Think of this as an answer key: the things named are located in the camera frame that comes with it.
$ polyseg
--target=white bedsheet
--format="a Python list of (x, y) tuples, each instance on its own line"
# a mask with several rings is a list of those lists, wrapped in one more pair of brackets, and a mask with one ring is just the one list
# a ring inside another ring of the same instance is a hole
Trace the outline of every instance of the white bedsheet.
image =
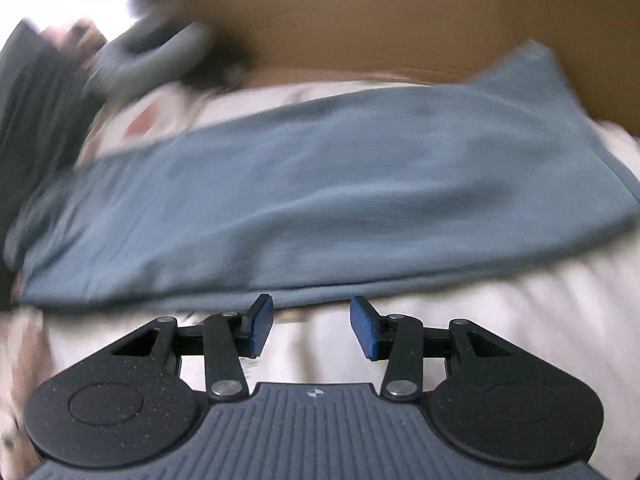
[[(184, 127), (176, 126), (183, 123), (181, 120), (164, 120), (174, 126), (168, 126), (169, 130), (149, 128), (148, 137), (141, 136), (144, 140), (125, 137), (129, 121), (122, 119), (123, 114), (133, 120), (152, 102), (157, 102), (158, 110), (182, 110), (189, 126), (197, 127), (372, 86), (380, 85), (291, 85), (215, 98), (193, 97), (188, 102), (180, 86), (164, 87), (119, 116), (97, 124), (91, 151), (104, 155), (152, 142), (174, 134), (171, 128)], [(594, 127), (607, 147), (640, 176), (636, 141), (615, 124)], [(639, 269), (640, 228), (580, 258), (510, 280), (485, 280), (439, 292), (370, 300), (383, 314), (409, 314), (427, 326), (447, 326), (452, 318), (469, 318), (585, 381), (605, 407), (605, 424), (591, 464), (611, 480), (631, 480), (640, 472)], [(182, 313), (176, 317), (180, 324), (194, 324), (205, 316)], [(57, 369), (68, 367), (153, 317), (154, 313), (47, 316)], [(363, 357), (351, 333), (348, 306), (343, 303), (278, 312), (262, 356), (244, 363), (251, 387), (257, 381), (365, 381), (377, 386), (384, 367), (384, 363), (371, 363)], [(186, 358), (181, 377), (193, 388), (203, 389), (202, 359)], [(443, 378), (441, 361), (425, 361), (425, 389), (432, 389)]]

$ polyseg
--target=dark gray cloth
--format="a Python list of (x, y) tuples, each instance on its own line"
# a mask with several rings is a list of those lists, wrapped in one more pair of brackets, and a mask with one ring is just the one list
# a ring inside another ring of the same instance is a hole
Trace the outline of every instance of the dark gray cloth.
[(635, 224), (639, 196), (531, 43), (466, 84), (322, 99), (98, 160), (34, 194), (5, 257), (41, 306), (293, 306), (545, 264)]
[[(0, 242), (22, 202), (48, 177), (72, 166), (102, 102), (86, 79), (22, 21), (0, 52)], [(14, 275), (0, 261), (0, 308)]]

